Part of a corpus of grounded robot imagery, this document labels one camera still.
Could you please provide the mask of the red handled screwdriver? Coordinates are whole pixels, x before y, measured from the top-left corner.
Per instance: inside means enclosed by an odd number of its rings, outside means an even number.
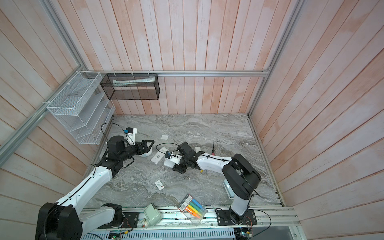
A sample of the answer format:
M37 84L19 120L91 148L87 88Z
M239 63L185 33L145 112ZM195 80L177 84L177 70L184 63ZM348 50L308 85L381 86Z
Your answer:
M215 141L213 141L212 155L216 155L216 153L215 153Z

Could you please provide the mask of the red white remote control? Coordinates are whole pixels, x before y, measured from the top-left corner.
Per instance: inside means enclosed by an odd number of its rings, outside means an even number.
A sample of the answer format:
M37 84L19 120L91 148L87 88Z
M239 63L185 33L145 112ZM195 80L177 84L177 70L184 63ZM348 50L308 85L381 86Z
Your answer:
M168 168L173 168L174 167L174 165L175 165L175 163L174 162L172 162L172 161L170 161L169 159L165 159L164 160L164 166L165 167L168 167Z

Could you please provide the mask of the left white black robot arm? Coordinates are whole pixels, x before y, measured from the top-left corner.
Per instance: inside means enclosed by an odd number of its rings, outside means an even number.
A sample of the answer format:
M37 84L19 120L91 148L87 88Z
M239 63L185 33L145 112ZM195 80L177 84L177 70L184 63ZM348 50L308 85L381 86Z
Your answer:
M55 203L44 204L38 214L37 240L79 240L89 232L107 225L121 228L125 216L122 206L104 204L99 209L81 215L90 199L117 173L126 167L126 160L134 160L151 152L153 140L130 143L123 136L114 136L94 170L64 197Z

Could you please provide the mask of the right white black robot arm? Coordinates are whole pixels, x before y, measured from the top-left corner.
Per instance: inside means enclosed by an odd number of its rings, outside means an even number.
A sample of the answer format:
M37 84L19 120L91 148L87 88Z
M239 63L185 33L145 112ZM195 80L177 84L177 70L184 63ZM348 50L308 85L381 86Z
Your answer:
M246 217L252 194L262 180L257 170L240 154L214 157L203 151L195 152L187 142L177 146L178 155L172 170L184 174L187 168L223 174L234 192L229 216L238 224Z

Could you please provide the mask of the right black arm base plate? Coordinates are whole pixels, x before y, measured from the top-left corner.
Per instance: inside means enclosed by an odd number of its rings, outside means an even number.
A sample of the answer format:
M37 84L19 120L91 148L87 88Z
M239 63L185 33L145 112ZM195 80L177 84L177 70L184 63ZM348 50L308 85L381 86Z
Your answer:
M257 225L257 219L254 210L248 209L242 216L238 216L231 209L215 209L215 213L217 215L217 223L219 226Z

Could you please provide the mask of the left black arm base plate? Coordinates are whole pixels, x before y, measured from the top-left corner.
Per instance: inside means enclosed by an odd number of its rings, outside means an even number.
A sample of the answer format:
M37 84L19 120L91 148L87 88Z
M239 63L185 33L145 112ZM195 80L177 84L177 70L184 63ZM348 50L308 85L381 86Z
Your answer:
M123 220L117 223L109 223L98 227L98 229L136 228L139 220L139 212L123 212Z

